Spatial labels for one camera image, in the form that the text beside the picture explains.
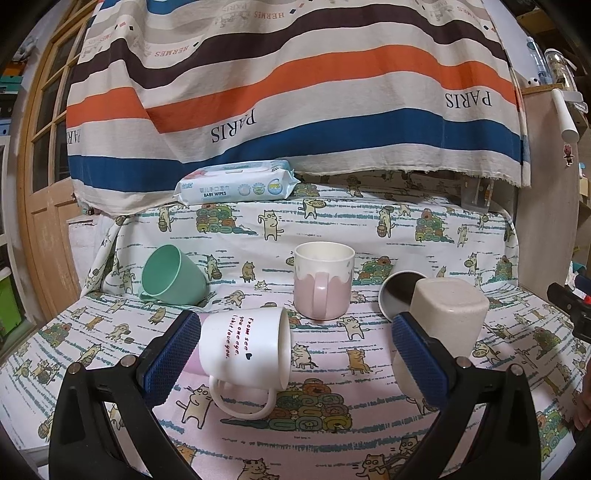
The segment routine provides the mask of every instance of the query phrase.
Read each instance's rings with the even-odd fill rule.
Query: pink and white mug
[[[294,305],[313,320],[334,320],[347,312],[355,250],[334,242],[298,245],[294,260]]]

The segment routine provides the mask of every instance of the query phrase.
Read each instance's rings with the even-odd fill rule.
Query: metal screw
[[[70,364],[70,366],[68,367],[68,373],[76,374],[80,371],[80,368],[82,368],[82,365],[80,365],[78,362],[74,362],[73,364]]]
[[[123,366],[123,367],[131,367],[131,365],[133,365],[135,363],[135,355],[125,355],[120,361],[119,363]]]
[[[457,363],[457,366],[462,367],[462,368],[468,368],[468,367],[472,366],[472,362],[470,362],[470,359],[466,358],[465,356],[457,357],[456,363]]]
[[[523,375],[523,369],[519,365],[511,365],[511,372],[517,376]]]

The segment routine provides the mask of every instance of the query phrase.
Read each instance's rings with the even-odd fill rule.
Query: door window pane
[[[70,50],[72,49],[72,45],[74,44],[75,39],[76,36],[72,35],[65,41],[65,43],[61,44],[58,47],[56,58],[53,60],[53,65],[51,65],[51,70],[49,71],[50,77],[60,68],[62,68],[68,61],[68,55],[70,54]]]
[[[41,97],[41,108],[37,117],[37,131],[46,126],[53,119],[53,106],[56,103],[57,89],[60,86],[60,79],[54,82],[43,91]]]
[[[70,87],[72,86],[72,79],[74,77],[74,69],[76,65],[72,65],[70,70],[68,70],[68,77],[66,78],[66,84],[64,85],[64,91],[61,94],[60,100],[60,109],[58,113],[62,113],[66,109],[66,105],[68,103],[68,93],[70,93]]]
[[[78,42],[78,46],[76,47],[76,52],[74,53],[74,55],[78,55],[82,51],[82,44],[84,43],[84,38],[86,37],[86,32],[88,32],[88,29],[92,25],[93,18],[94,17],[89,18],[88,22],[86,22],[86,25],[84,27],[84,33],[82,34],[80,41]]]
[[[55,180],[60,181],[70,176],[68,167],[68,145],[66,139],[66,121],[63,120],[56,126],[56,150],[55,150]]]
[[[49,132],[35,142],[33,148],[33,191],[44,189],[48,185],[49,172]]]

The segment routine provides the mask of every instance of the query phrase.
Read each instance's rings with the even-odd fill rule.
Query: brown stripe
[[[468,38],[485,46],[496,58],[507,61],[501,44],[489,40],[481,30],[468,22],[452,20],[444,25],[433,25],[412,8],[379,4],[315,10],[298,18],[289,27],[271,33],[230,33],[210,37],[188,58],[160,69],[144,67],[141,60],[129,50],[125,39],[118,38],[92,60],[78,64],[74,70],[73,83],[86,80],[91,73],[105,70],[114,61],[124,60],[130,79],[145,89],[157,88],[168,85],[196,67],[269,55],[278,51],[288,40],[309,31],[358,28],[385,22],[415,25],[441,45]]]

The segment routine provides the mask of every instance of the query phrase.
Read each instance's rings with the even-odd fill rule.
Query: sticker
[[[283,186],[279,179],[273,179],[269,182],[269,185],[267,185],[267,190],[269,190],[269,193],[272,195],[279,195],[283,191]]]
[[[238,193],[240,195],[242,195],[243,197],[246,197],[246,196],[250,195],[250,193],[251,193],[251,186],[248,185],[248,184],[246,184],[246,183],[243,183],[242,185],[240,185],[238,187]]]
[[[252,186],[252,191],[257,195],[262,195],[265,193],[265,184],[264,183],[255,183]]]

